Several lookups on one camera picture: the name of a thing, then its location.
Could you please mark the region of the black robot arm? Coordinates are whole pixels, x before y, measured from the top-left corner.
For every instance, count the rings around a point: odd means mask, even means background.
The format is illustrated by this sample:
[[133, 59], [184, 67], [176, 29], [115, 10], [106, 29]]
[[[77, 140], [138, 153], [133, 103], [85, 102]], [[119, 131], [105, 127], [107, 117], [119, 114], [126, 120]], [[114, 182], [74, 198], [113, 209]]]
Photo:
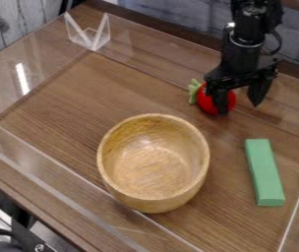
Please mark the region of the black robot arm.
[[230, 0], [232, 22], [222, 28], [220, 62], [204, 74], [196, 104], [209, 115], [226, 114], [234, 106], [233, 90], [246, 88], [252, 106], [257, 106], [276, 78], [275, 54], [281, 37], [280, 0]]

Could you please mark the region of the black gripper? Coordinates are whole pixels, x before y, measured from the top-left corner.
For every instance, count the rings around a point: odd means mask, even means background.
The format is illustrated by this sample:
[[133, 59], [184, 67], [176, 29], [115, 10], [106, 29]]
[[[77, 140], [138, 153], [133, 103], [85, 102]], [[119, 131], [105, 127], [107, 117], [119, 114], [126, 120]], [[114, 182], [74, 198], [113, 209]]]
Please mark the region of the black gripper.
[[268, 92], [276, 77], [277, 58], [272, 54], [261, 54], [261, 42], [245, 43], [233, 34], [233, 28], [224, 27], [220, 63], [202, 80], [205, 93], [210, 94], [217, 113], [228, 113], [228, 92], [246, 87], [246, 96], [257, 106]]

